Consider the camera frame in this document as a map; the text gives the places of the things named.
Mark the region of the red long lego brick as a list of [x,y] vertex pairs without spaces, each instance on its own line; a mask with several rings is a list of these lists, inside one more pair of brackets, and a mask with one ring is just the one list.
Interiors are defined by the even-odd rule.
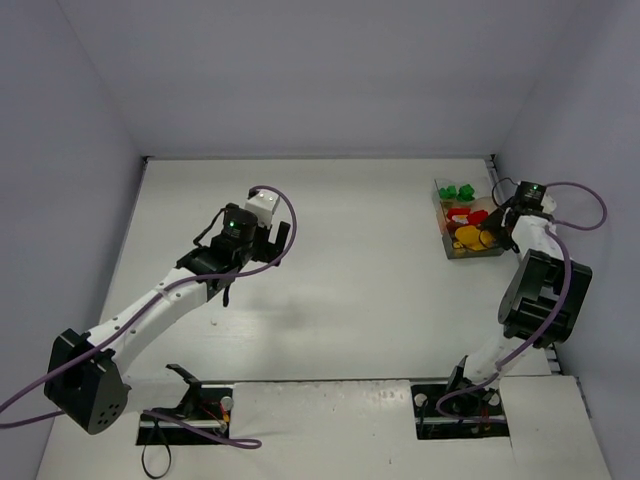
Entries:
[[489,217],[489,212],[486,210],[476,210],[467,215],[467,221],[469,225],[480,225]]

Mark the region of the yellow round printed lego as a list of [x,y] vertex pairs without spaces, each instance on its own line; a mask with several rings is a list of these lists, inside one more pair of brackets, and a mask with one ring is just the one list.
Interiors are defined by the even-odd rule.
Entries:
[[484,246],[481,242],[481,232],[474,225],[464,225],[454,232],[457,242],[469,250],[482,250]]

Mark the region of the red round flower lego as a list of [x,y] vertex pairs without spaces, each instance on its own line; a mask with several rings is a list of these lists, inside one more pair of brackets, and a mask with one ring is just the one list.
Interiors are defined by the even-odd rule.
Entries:
[[471,209],[467,207],[451,208],[447,211],[447,221],[455,225],[467,225],[467,215],[471,213]]

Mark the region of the green sloped lego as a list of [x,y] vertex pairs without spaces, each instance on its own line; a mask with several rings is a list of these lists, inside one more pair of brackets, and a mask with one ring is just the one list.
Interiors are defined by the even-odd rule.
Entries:
[[457,188],[455,185],[448,185],[438,189],[438,195],[441,201],[452,201],[457,197]]

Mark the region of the green square lego brick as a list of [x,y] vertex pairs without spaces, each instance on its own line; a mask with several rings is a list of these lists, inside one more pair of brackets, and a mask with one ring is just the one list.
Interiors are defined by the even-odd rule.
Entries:
[[475,189],[471,184],[464,184],[458,189],[456,199],[462,203],[473,202],[475,200]]

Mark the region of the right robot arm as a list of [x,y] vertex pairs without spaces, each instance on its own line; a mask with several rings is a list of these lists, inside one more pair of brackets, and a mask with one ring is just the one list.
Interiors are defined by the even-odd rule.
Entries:
[[457,421],[486,420],[482,408],[503,376],[532,349],[565,342],[571,335],[593,272],[571,258],[557,234],[561,221],[544,184],[521,181],[514,194],[476,226],[482,247],[512,251],[518,269],[498,309],[499,328],[452,371],[436,411]]

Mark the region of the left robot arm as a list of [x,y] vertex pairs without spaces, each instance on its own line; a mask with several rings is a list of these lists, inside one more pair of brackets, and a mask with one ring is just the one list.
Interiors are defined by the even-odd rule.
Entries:
[[266,270],[280,263],[293,231],[287,222],[272,227],[282,201],[261,189],[243,206],[227,204],[216,215],[221,232],[207,245],[195,238],[194,249],[148,293],[84,333],[61,333],[52,346],[45,396],[86,433],[105,431],[126,410],[126,372],[154,340],[216,296],[227,299],[232,283],[250,276],[247,264]]

